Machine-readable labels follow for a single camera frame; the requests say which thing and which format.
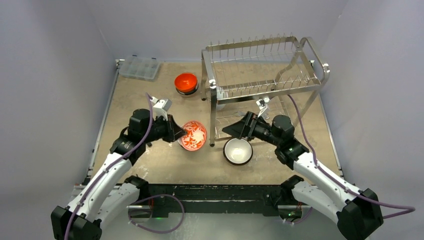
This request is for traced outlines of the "solid orange bowl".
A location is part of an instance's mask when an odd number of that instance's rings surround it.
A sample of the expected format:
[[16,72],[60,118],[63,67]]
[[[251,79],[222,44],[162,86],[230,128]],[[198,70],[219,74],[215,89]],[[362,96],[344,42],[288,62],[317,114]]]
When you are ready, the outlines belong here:
[[175,78],[174,86],[181,91],[190,91],[198,87],[198,79],[193,73],[184,72]]

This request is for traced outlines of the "stainless steel dish rack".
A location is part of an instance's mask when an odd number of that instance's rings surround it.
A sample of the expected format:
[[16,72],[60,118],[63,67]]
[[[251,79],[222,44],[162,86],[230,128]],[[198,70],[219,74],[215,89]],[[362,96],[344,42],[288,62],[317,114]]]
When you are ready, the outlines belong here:
[[[258,112],[256,101],[261,98],[270,99],[271,113],[286,113],[284,96],[309,93],[304,114],[329,76],[330,66],[311,37],[278,34],[206,46],[201,51],[199,91],[210,106],[209,145],[229,138],[222,128],[239,119],[235,112]],[[217,103],[226,106],[216,111]]]

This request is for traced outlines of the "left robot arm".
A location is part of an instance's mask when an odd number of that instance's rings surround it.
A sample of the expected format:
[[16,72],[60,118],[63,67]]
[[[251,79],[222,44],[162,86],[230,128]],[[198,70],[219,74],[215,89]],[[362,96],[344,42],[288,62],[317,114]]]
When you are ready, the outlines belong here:
[[186,134],[172,115],[153,117],[148,109],[136,109],[95,176],[66,207],[57,206],[52,211],[54,238],[98,240],[128,205],[142,205],[152,199],[148,182],[140,177],[133,175],[119,188],[116,185],[146,151],[148,143],[157,140],[172,143]]

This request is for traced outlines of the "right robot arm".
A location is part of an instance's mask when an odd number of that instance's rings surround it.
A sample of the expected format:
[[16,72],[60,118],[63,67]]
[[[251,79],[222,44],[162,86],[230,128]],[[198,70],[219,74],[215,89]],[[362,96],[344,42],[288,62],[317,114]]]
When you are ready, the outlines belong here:
[[286,115],[271,123],[247,112],[222,131],[237,139],[257,138],[276,147],[277,159],[298,174],[283,183],[280,196],[288,204],[305,203],[332,220],[347,240],[365,240],[383,223],[377,194],[361,190],[330,171],[295,138],[295,127]]

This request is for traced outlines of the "silver wrench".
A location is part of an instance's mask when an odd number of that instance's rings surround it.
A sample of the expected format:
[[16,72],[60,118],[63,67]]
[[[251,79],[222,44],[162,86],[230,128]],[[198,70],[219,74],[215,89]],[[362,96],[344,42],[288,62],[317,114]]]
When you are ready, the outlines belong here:
[[236,112],[233,114],[233,116],[234,116],[235,118],[242,118],[245,114],[246,114],[246,112],[243,112],[243,111],[236,111]]

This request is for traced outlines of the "white bowl with dark rim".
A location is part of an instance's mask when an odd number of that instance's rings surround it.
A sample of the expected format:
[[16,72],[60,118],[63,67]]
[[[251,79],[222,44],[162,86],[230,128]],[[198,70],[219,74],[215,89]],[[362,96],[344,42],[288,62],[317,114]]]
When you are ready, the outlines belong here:
[[246,165],[253,158],[253,147],[245,139],[232,138],[223,146],[223,156],[234,166]]

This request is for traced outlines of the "clear plastic organizer box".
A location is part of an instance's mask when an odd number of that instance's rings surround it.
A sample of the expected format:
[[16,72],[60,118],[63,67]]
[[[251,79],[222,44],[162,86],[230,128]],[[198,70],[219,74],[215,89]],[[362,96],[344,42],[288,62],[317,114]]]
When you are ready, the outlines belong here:
[[119,75],[124,78],[154,82],[162,62],[156,58],[128,56],[119,68]]

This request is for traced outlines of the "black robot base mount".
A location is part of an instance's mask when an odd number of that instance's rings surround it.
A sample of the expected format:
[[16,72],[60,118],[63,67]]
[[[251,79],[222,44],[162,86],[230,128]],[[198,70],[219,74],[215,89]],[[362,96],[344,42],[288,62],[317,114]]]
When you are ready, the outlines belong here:
[[281,184],[170,184],[148,183],[138,176],[124,180],[139,190],[135,206],[150,210],[154,218],[170,213],[288,215],[296,207],[292,190],[303,181],[293,175]]

